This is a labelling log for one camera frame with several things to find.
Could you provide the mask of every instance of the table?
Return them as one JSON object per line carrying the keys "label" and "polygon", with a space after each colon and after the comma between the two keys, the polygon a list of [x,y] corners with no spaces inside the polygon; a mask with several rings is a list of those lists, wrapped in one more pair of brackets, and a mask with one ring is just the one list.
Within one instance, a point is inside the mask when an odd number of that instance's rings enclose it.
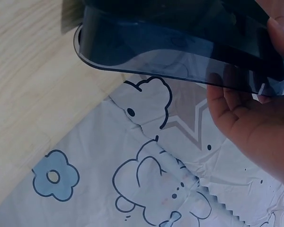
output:
{"label": "table", "polygon": [[0,203],[128,75],[73,48],[78,0],[0,0]]}

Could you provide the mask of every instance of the white fabric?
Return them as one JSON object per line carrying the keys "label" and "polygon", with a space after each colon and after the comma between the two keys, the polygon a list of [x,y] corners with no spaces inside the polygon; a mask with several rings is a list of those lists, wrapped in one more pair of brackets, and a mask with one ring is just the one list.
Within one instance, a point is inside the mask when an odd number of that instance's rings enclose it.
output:
{"label": "white fabric", "polygon": [[[38,184],[55,165],[55,184]],[[109,99],[33,170],[0,206],[0,227],[246,226]]]}
{"label": "white fabric", "polygon": [[[191,119],[181,112],[206,91],[189,96],[188,89],[198,88],[185,88],[181,84],[178,85],[181,89],[174,89],[176,83],[183,83],[178,80],[133,76],[130,81],[113,92],[111,98],[134,123],[141,125],[147,137],[159,136],[158,144],[182,160],[200,178],[201,185],[208,187],[210,194],[217,196],[226,209],[232,210],[247,225],[259,227],[273,215],[275,227],[281,226],[284,186],[249,161],[219,132],[206,108],[205,96],[195,103],[191,112],[194,127],[186,124]],[[177,112],[173,116],[170,116],[171,104]],[[165,125],[173,123],[175,126],[163,126],[166,119]]]}

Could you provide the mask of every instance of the dark blue transparent plastic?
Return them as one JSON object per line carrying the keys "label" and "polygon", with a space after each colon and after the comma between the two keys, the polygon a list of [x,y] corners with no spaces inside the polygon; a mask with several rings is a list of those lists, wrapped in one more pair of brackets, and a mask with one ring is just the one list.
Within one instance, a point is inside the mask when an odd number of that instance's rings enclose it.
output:
{"label": "dark blue transparent plastic", "polygon": [[[253,0],[86,0],[74,38],[101,69],[182,79],[265,96],[284,95],[284,60],[267,14]],[[232,75],[225,67],[236,68]]]}

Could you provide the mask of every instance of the blue flower print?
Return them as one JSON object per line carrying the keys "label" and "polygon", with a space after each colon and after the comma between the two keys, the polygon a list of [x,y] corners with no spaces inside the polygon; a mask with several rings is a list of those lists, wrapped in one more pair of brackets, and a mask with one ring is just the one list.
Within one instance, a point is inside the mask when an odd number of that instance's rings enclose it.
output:
{"label": "blue flower print", "polygon": [[53,196],[60,202],[71,199],[73,188],[78,184],[78,170],[68,162],[60,150],[52,150],[33,169],[35,192],[43,197]]}

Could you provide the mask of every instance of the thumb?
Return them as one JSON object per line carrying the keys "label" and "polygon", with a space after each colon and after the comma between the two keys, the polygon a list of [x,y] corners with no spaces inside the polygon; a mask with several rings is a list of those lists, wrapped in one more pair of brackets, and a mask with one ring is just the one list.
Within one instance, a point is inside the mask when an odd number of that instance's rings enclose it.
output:
{"label": "thumb", "polygon": [[284,30],[274,19],[270,18],[267,23],[270,39],[275,49],[284,58]]}

